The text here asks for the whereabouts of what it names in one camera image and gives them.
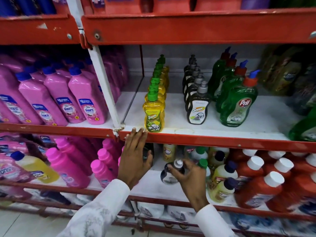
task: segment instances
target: hand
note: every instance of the hand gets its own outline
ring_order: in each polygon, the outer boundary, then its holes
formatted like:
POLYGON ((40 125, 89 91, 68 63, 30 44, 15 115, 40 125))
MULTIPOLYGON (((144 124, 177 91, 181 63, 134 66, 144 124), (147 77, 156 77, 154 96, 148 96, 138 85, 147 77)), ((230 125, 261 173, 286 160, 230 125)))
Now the hand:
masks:
POLYGON ((171 174, 181 184, 184 194, 189 199, 196 212, 207 206, 209 202, 206 198, 206 170, 194 164, 191 160, 183 159, 186 168, 189 170, 187 175, 181 174, 178 170, 168 165, 171 174))
POLYGON ((133 128, 131 134, 126 135, 125 146, 118 167, 118 179, 126 183, 130 190, 152 166, 153 155, 150 150, 147 153, 147 161, 143 162, 143 148, 148 135, 147 131, 143 131, 144 129, 140 128, 136 133, 136 128, 133 128))

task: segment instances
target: sleeve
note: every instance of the sleeve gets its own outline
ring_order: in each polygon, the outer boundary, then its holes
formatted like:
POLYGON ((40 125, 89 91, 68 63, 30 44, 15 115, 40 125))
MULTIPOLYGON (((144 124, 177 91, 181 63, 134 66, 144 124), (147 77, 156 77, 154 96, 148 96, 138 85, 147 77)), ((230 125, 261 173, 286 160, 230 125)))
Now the sleeve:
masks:
POLYGON ((195 216, 195 222, 198 224, 205 237, 235 236, 235 233, 211 204, 200 209, 195 216))
POLYGON ((77 211, 57 237, 105 237, 129 194, 124 182, 112 180, 92 202, 77 211))

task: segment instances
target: red bottle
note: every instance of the red bottle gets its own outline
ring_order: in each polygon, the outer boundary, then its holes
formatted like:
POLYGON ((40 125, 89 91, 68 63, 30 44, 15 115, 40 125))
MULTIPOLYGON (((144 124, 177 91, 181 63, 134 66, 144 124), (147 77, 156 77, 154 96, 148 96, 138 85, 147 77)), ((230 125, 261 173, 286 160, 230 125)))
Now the red bottle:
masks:
POLYGON ((316 154, 310 154, 304 160, 294 161, 294 167, 291 170, 293 175, 311 174, 316 172, 316 154))
POLYGON ((234 162, 248 161, 256 152, 250 149, 230 149, 228 159, 234 162))
POLYGON ((197 0, 194 11, 236 11, 242 0, 197 0))
POLYGON ((142 0, 105 0, 106 14, 141 14, 142 0))
POLYGON ((306 197, 316 197, 316 172, 297 175, 287 181, 282 192, 267 202, 267 207, 276 212, 292 212, 306 197))
POLYGON ((289 159, 290 161, 303 160, 308 153, 299 153, 299 152, 287 152, 284 155, 284 158, 289 159))
POLYGON ((288 179, 291 176, 290 169, 292 169, 293 167, 294 164, 292 161, 286 158, 280 158, 274 164, 265 164, 263 166, 263 171, 265 175, 269 174, 271 171, 275 171, 280 173, 284 177, 284 179, 288 179))
POLYGON ((245 209, 257 208, 278 195, 283 183, 283 176, 275 171, 264 177, 256 177, 235 194, 236 203, 245 209))
POLYGON ((190 0, 154 0, 154 13, 187 13, 190 11, 190 0))
POLYGON ((259 150, 256 155, 261 157, 266 164, 275 163, 278 159, 285 155, 285 151, 259 150))
POLYGON ((251 181, 254 177, 263 176, 264 162, 258 156, 251 157, 247 162, 239 162, 236 169, 238 178, 237 185, 235 186, 235 192, 240 190, 245 184, 251 181))

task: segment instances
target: white cap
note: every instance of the white cap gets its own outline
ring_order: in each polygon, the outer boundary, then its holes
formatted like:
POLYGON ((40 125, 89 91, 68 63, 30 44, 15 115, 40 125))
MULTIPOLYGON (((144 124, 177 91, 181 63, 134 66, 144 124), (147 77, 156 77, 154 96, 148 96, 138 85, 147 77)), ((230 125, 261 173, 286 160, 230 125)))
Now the white cap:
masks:
POLYGON ((243 149, 242 152, 248 156, 254 156, 258 150, 243 149))
POLYGON ((306 157, 306 162, 316 167, 316 154, 310 154, 306 157))
POLYGON ((224 153, 229 153, 229 148, 223 148, 223 147, 213 147, 213 148, 214 148, 214 150, 216 150, 216 151, 221 150, 221 151, 223 151, 224 153))
POLYGON ((183 161, 182 161, 181 159, 176 159, 176 160, 174 161, 174 167, 176 167, 176 168, 182 168, 182 166, 183 166, 183 161))
POLYGON ((300 152, 291 152, 291 154, 297 157, 303 157, 307 155, 307 153, 300 153, 300 152))
POLYGON ((285 151, 268 151, 268 155, 273 159, 280 159, 285 155, 285 151))
POLYGON ((276 171, 271 171, 264 177, 264 182, 268 186, 278 187, 279 185, 284 183, 284 177, 276 171))
POLYGON ((286 173, 288 172, 290 169, 292 169, 294 167, 294 164, 292 161, 290 161, 287 158, 280 158, 275 164, 274 167, 282 172, 282 173, 286 173))
POLYGON ((311 179, 316 183, 316 172, 311 174, 311 179))
POLYGON ((247 161, 247 165, 252 170, 259 170, 264 164, 264 161, 259 156, 253 156, 247 161))

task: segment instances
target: tiled floor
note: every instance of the tiled floor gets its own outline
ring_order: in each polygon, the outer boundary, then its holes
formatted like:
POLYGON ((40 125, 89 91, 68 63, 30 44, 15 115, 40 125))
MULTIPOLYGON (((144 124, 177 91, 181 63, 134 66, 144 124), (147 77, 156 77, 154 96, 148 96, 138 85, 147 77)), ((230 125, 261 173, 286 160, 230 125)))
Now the tiled floor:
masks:
MULTIPOLYGON (((0 210, 0 237, 55 237, 67 225, 69 219, 2 211, 0 210)), ((131 228, 111 226, 105 237, 132 237, 131 228)), ((140 233, 133 237, 181 237, 157 232, 140 233)))

